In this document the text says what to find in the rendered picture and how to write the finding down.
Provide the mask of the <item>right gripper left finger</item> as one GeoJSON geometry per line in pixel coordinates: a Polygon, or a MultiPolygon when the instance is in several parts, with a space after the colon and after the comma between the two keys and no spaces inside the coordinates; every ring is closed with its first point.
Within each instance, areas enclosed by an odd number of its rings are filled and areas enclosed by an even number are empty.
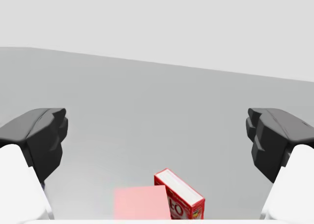
{"type": "Polygon", "coordinates": [[[45,180],[58,168],[65,108],[30,110],[0,127],[0,220],[53,220],[45,180]]]}

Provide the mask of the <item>red and white carton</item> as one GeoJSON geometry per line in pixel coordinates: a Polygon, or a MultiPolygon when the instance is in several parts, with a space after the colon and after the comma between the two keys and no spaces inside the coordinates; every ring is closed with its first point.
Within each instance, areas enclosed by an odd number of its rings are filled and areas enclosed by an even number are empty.
{"type": "Polygon", "coordinates": [[[165,186],[172,219],[204,219],[205,198],[172,170],[155,173],[154,184],[165,186]]]}

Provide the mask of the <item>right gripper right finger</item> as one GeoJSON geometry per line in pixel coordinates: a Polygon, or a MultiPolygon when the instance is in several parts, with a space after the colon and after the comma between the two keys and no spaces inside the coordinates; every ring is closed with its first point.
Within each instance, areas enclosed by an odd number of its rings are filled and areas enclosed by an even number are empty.
{"type": "Polygon", "coordinates": [[[280,109],[249,108],[255,167],[273,184],[262,220],[314,220],[314,126],[280,109]]]}

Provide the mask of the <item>pink pad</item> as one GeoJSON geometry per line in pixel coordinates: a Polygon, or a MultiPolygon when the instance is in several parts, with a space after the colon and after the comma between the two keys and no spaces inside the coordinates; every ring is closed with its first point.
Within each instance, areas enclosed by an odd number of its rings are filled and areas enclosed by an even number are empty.
{"type": "Polygon", "coordinates": [[[113,216],[116,220],[170,220],[165,186],[116,189],[113,216]]]}

